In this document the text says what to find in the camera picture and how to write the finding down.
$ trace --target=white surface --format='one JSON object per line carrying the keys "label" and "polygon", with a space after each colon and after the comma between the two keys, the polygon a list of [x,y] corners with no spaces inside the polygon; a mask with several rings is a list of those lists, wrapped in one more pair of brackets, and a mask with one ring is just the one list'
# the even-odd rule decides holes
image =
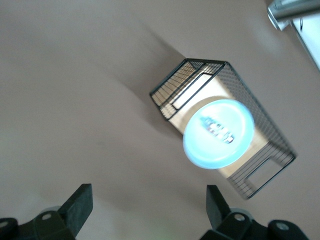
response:
{"label": "white surface", "polygon": [[320,70],[320,13],[302,18],[302,31],[300,19],[294,19],[293,24],[297,29],[307,51]]}
{"label": "white surface", "polygon": [[[206,185],[266,225],[310,239],[320,222],[320,76],[293,29],[260,0],[17,1],[0,4],[0,216],[20,223],[92,183],[77,239],[197,240]],[[229,61],[298,152],[244,201],[193,165],[149,97],[183,58]]]}

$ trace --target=wire mesh basket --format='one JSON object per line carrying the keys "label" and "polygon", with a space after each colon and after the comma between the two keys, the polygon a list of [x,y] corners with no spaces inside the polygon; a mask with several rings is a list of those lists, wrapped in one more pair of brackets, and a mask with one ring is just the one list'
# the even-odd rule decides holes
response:
{"label": "wire mesh basket", "polygon": [[285,137],[226,61],[187,58],[150,96],[165,120],[182,134],[190,116],[208,102],[234,99],[249,109],[255,124],[252,146],[242,159],[219,169],[244,199],[253,197],[296,158]]}

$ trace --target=round container lid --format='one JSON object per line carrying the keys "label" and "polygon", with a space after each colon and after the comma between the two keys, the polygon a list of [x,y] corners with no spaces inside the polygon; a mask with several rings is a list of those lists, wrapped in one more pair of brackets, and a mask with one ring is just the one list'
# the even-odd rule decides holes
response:
{"label": "round container lid", "polygon": [[246,152],[254,132],[254,119],[246,106],[221,99],[203,106],[191,117],[184,130],[183,148],[198,167],[223,168]]}

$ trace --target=light blue lid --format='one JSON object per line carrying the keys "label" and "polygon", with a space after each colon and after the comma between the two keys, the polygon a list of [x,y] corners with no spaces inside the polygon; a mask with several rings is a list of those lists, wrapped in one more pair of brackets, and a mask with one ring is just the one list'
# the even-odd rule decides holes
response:
{"label": "light blue lid", "polygon": [[238,160],[255,132],[250,111],[232,99],[213,101],[199,109],[183,134],[189,160],[204,169],[219,169]]}

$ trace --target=black plastic mount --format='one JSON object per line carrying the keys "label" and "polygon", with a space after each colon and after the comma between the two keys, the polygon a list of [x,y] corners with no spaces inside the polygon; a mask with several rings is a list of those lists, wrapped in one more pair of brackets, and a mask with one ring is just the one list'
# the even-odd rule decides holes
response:
{"label": "black plastic mount", "polygon": [[243,212],[232,211],[216,185],[207,186],[206,212],[212,229],[200,240],[309,240],[292,222],[273,220],[265,227]]}
{"label": "black plastic mount", "polygon": [[0,218],[0,240],[75,240],[92,209],[92,185],[82,184],[58,211],[22,225],[15,218]]}

